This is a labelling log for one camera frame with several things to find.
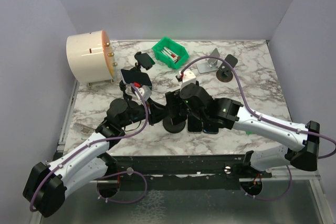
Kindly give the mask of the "black round base phone stand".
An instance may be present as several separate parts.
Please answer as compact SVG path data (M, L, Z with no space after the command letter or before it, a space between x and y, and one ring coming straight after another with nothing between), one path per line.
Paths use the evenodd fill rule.
M173 125L172 120L169 116L167 116L166 118L163 119L164 129L167 132L172 133L172 134L176 134L176 133L179 133L179 132L183 131L184 128L185 128L185 125L186 125L185 121L183 121L181 123L178 123L177 125Z

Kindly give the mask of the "black phone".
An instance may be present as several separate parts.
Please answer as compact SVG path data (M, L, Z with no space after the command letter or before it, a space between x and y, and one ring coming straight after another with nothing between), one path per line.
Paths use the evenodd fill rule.
M218 134L219 129L216 127L205 127L203 132L206 134Z

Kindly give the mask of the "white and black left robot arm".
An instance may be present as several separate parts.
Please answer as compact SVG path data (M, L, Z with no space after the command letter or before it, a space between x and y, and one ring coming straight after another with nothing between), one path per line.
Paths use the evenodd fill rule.
M154 125L166 116L165 106L152 99L140 105L113 100L107 116L86 141L57 160L49 164L40 162L32 168L23 191L30 210L49 217L69 195L90 181L119 177L122 173L117 161L107 151L127 137L124 128L140 121Z

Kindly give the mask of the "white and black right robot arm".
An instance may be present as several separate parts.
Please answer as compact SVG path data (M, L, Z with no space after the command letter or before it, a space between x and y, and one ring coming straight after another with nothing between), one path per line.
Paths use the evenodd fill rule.
M269 168L292 165L314 172L318 167L320 125L293 123L272 116L257 114L245 105L229 98L212 98L207 91L196 85L169 91L165 94L166 108L173 127L192 115L204 127L249 131L279 143L264 151L249 151L241 171L246 177L254 177Z

